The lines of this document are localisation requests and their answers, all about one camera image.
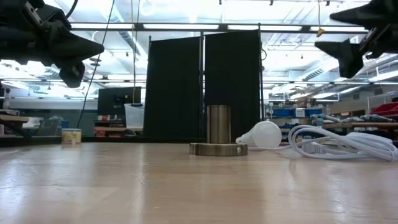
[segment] metal cylinder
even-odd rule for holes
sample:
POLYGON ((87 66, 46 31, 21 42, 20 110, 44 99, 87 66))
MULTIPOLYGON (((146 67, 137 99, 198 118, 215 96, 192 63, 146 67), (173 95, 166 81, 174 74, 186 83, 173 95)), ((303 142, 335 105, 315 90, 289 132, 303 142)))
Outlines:
POLYGON ((229 106, 207 106, 207 142, 231 142, 231 108, 229 106))

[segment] black backdrop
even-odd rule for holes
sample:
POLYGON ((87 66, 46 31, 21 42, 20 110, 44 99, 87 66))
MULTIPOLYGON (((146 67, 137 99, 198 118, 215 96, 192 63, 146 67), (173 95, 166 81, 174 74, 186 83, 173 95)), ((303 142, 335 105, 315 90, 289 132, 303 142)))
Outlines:
POLYGON ((231 107, 231 137, 260 121, 258 30, 207 35, 205 104, 231 107))
POLYGON ((145 137, 199 138, 199 54, 199 37, 151 42, 145 100, 145 137))

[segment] black curtain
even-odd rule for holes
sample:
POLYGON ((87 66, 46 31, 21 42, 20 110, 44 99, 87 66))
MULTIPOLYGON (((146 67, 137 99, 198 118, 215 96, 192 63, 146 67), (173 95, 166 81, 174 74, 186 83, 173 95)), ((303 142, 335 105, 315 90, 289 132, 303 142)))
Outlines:
POLYGON ((231 137, 260 121, 258 30, 206 35, 205 104, 231 107, 231 137))
POLYGON ((199 37, 151 42, 145 100, 145 137, 199 137, 199 54, 199 37))

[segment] ceiling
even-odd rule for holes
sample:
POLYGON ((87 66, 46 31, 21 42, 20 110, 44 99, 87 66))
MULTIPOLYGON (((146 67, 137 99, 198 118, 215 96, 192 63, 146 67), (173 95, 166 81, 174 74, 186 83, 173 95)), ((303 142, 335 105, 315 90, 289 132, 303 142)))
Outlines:
MULTIPOLYGON (((71 8, 73 0, 45 0, 49 5, 59 7, 65 12, 71 8)), ((312 25, 317 27, 318 23, 326 25, 342 25, 338 22, 329 20, 329 15, 333 12, 342 11, 352 7, 366 4, 369 0, 352 1, 299 1, 299 0, 275 0, 270 6, 270 1, 249 1, 249 0, 222 0, 219 5, 217 0, 116 0, 112 11, 112 22, 137 22, 137 23, 214 23, 214 24, 273 24, 273 25, 312 25)), ((75 11, 69 18, 70 22, 85 23, 106 23, 112 6, 112 0, 79 0, 75 11)), ((73 31, 74 34, 101 43, 104 38, 104 31, 93 29, 73 31)), ((136 75, 139 83, 136 86, 145 87, 147 54, 149 39, 164 40, 184 37, 199 36, 200 31, 139 31, 127 32, 132 41, 137 39, 136 75)), ((304 91, 319 90, 325 91, 334 85, 324 85, 322 82, 343 81, 338 74, 337 60, 329 57, 314 47, 316 41, 343 41, 351 39, 357 42, 363 37, 362 34, 323 34, 320 38, 316 34, 292 34, 292 33, 268 33, 261 34, 262 46, 266 51, 267 57, 262 62, 264 66, 263 76, 265 93, 274 98, 280 95, 296 95, 304 91), (271 83, 277 81, 308 81, 319 82, 316 85, 294 83, 271 83)), ((100 63, 96 70, 94 79, 100 80, 107 77, 109 83, 94 82, 89 90, 89 97, 96 97, 99 88, 110 86, 133 86, 133 83, 113 82, 112 80, 132 80, 134 51, 133 42, 126 41, 118 31, 108 31, 104 40, 106 51, 101 54, 100 63)), ((365 67, 354 79, 358 82, 368 82, 368 79, 380 75, 380 70, 389 69, 396 65, 394 55, 384 55, 377 60, 365 60, 365 67)), ((90 79, 93 75, 93 66, 89 60, 85 60, 85 78, 90 79)), ((11 62, 2 61, 2 69, 7 70, 7 75, 3 72, 0 78, 40 78, 57 80, 56 68, 37 68, 37 66, 24 67, 25 70, 10 73, 10 69, 20 67, 11 62)), ((28 81, 9 81, 6 84, 13 88, 25 89, 16 91, 16 96, 41 96, 48 90, 49 86, 53 90, 48 91, 46 96, 82 97, 87 92, 88 84, 82 83, 77 89, 67 89, 62 82, 28 82, 28 81)), ((350 85, 340 85, 341 91, 350 89, 350 85)))

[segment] metal base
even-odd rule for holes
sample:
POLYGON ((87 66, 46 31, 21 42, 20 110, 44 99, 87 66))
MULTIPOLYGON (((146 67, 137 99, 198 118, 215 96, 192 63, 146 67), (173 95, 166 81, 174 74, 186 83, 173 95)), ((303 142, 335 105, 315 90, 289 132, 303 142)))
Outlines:
POLYGON ((246 156, 248 145, 191 143, 189 154, 197 156, 246 156))

